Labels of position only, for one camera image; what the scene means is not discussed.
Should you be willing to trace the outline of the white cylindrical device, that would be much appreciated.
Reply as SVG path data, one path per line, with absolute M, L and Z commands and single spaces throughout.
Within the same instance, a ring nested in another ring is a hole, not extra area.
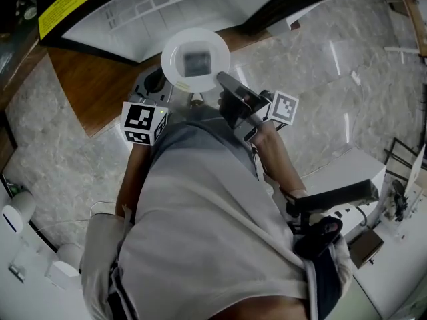
M 16 194 L 1 212 L 3 219 L 11 230 L 20 234 L 26 225 L 29 224 L 35 209 L 36 202 L 28 191 L 22 191 Z

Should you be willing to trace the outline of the white rounded appliance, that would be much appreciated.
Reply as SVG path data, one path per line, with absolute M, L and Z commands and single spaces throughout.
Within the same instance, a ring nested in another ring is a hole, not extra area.
M 46 270 L 45 277 L 63 290 L 80 290 L 82 248 L 68 243 L 60 246 Z

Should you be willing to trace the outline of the white cabinet with black marks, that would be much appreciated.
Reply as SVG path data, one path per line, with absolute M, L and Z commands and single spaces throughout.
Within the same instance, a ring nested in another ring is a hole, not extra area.
M 382 190 L 386 166 L 364 151 L 353 148 L 326 166 L 302 177 L 302 181 L 310 195 L 352 185 L 367 179 Z M 355 206 L 345 203 L 333 207 L 328 215 L 340 219 L 343 223 L 341 234 L 347 242 L 364 230 L 360 224 L 377 208 L 378 202 Z

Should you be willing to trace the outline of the brown box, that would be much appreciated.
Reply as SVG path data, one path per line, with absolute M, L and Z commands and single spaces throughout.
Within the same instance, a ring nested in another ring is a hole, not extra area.
M 373 263 L 373 257 L 382 248 L 384 241 L 374 231 L 367 230 L 357 236 L 349 244 L 350 258 L 357 269 L 363 267 L 366 263 Z

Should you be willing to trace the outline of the black appliance with yellow label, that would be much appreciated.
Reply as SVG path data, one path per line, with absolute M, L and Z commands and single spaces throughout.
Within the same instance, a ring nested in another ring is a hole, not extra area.
M 38 0 L 40 42 L 141 63 L 192 27 L 255 35 L 325 0 Z

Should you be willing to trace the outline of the person's grey jeans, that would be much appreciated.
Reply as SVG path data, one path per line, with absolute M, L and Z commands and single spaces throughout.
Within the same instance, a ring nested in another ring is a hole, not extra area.
M 253 175 L 256 174 L 252 150 L 238 140 L 219 111 L 207 105 L 181 109 L 169 116 L 165 129 L 153 146 L 152 162 L 172 149 L 228 150 Z

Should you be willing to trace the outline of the person's right forearm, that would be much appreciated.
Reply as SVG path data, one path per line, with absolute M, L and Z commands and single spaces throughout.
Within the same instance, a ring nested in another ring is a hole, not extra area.
M 258 152 L 266 175 L 279 185 L 283 193 L 295 198 L 308 195 L 272 121 L 259 125 L 251 142 Z

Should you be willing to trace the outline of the person's left forearm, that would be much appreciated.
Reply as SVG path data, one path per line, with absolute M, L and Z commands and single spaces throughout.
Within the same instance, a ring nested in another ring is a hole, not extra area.
M 137 204 L 152 163 L 152 147 L 134 144 L 117 196 L 115 214 L 125 217 L 125 209 L 136 212 Z

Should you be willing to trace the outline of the wooden steps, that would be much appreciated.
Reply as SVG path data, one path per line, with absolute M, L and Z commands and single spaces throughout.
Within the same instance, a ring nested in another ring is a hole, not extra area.
M 0 111 L 0 173 L 8 164 L 17 149 L 17 143 L 11 131 L 5 111 Z

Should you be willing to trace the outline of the person's white shirt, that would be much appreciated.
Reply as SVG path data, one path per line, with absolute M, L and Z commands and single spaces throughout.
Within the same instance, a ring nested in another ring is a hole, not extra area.
M 273 199 L 228 150 L 172 149 L 150 169 L 135 219 L 90 219 L 83 298 L 94 320 L 208 320 L 267 296 L 306 300 L 321 320 L 352 282 L 346 242 L 326 255 L 294 253 Z

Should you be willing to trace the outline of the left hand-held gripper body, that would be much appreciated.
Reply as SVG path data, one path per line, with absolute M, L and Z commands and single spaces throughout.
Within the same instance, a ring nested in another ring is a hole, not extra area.
M 155 145 L 168 121 L 169 109 L 157 105 L 125 102 L 121 113 L 121 132 L 126 141 Z

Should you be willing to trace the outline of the white round plate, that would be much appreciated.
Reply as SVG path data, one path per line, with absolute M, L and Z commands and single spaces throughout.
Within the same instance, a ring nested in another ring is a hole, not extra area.
M 208 50 L 211 53 L 212 71 L 209 75 L 185 77 L 183 54 Z M 187 93 L 205 93 L 218 86 L 216 75 L 230 68 L 230 50 L 226 42 L 215 32 L 190 28 L 175 34 L 165 45 L 161 54 L 161 68 L 167 80 Z

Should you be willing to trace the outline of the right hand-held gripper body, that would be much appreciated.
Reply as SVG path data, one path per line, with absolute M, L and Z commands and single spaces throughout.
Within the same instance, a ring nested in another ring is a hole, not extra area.
M 233 132 L 240 141 L 250 142 L 266 121 L 275 121 L 281 126 L 292 125 L 299 100 L 281 91 L 262 91 L 243 103 L 249 109 L 238 117 Z

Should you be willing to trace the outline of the black metal frame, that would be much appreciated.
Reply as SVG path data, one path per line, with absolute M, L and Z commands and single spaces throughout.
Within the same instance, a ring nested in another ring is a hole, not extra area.
M 386 174 L 403 184 L 407 183 L 424 145 L 424 155 L 421 158 L 421 168 L 417 179 L 427 181 L 427 143 L 423 143 L 420 147 L 410 147 L 396 137 L 393 138 L 390 148 L 384 150 Z

